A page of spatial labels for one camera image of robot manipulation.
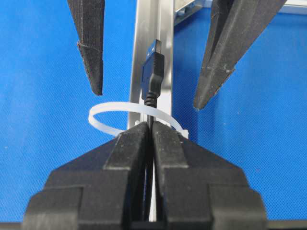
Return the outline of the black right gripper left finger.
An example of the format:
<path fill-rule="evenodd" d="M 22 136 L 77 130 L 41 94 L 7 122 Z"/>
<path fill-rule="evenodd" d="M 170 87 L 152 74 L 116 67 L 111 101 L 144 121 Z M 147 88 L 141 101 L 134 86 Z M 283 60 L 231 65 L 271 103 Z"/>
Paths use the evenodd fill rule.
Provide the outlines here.
<path fill-rule="evenodd" d="M 144 219 L 143 186 L 148 125 L 54 169 L 31 197 L 24 230 L 126 230 Z"/>

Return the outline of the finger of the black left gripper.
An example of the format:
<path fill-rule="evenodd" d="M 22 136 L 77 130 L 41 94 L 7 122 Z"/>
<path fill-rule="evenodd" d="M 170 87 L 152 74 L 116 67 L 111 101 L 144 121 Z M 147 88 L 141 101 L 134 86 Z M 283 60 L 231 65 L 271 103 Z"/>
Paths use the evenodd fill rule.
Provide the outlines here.
<path fill-rule="evenodd" d="M 193 101 L 203 109 L 264 31 L 284 0 L 214 0 L 207 45 Z"/>
<path fill-rule="evenodd" d="M 103 94 L 104 0 L 68 0 L 92 92 Z"/>

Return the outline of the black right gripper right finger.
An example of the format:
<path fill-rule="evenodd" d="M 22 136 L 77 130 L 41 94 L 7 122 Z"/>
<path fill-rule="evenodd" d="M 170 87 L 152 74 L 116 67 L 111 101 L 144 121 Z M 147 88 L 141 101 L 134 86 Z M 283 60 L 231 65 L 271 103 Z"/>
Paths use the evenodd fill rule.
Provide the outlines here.
<path fill-rule="evenodd" d="M 167 229 L 266 229 L 261 196 L 241 168 L 160 122 L 152 135 Z"/>

